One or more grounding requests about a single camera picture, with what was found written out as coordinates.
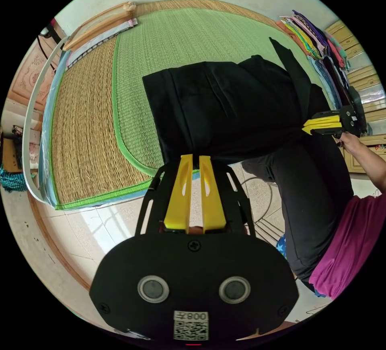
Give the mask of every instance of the magenta top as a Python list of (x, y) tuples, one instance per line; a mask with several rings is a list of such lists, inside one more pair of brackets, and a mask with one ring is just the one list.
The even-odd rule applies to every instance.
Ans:
[(311, 274), (309, 283), (320, 294), (337, 298), (350, 284), (380, 235), (386, 219), (386, 193), (354, 196), (346, 206), (326, 253)]

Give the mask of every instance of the carved wood panel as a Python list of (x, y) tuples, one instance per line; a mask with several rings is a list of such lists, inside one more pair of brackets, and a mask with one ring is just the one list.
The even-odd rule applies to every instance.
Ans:
[[(57, 30), (57, 32), (60, 37), (64, 36), (61, 30)], [(53, 49), (56, 47), (56, 42), (52, 38), (46, 39), (43, 37), (39, 37), (39, 39), (45, 54), (47, 55), (47, 57), (49, 57)], [(16, 72), (15, 78), (8, 92), (8, 98), (27, 106), (36, 80), (38, 79), (38, 76), (46, 60), (47, 59), (43, 54), (42, 50), (40, 49), (40, 46), (36, 39), (33, 42), (32, 47), (25, 55), (19, 70)], [(54, 69), (57, 69), (58, 63), (59, 56), (57, 55), (55, 56), (52, 62), (52, 66)], [(44, 77), (43, 83), (41, 84), (39, 96), (35, 104), (35, 110), (44, 111), (45, 103), (54, 76), (54, 70), (52, 68), (49, 68)]]

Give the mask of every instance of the qr code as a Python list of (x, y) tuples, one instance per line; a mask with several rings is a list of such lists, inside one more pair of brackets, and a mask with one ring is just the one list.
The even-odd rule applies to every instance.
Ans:
[(174, 339), (188, 341), (208, 340), (208, 322), (207, 321), (175, 321)]

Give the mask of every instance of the screw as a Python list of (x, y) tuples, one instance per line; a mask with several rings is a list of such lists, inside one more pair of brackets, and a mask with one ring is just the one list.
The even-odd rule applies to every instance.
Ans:
[(110, 307), (106, 303), (100, 303), (99, 304), (99, 310), (103, 312), (104, 314), (110, 313)]
[(288, 306), (282, 306), (279, 308), (277, 314), (281, 317), (288, 311)]
[(197, 240), (192, 240), (189, 242), (188, 248), (193, 252), (197, 252), (201, 248), (201, 243)]

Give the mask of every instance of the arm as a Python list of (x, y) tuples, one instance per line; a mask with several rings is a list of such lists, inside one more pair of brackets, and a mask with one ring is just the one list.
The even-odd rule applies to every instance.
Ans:
[(340, 140), (343, 147), (359, 162), (371, 182), (381, 193), (386, 192), (386, 161), (371, 151), (360, 139), (350, 133), (343, 133)]

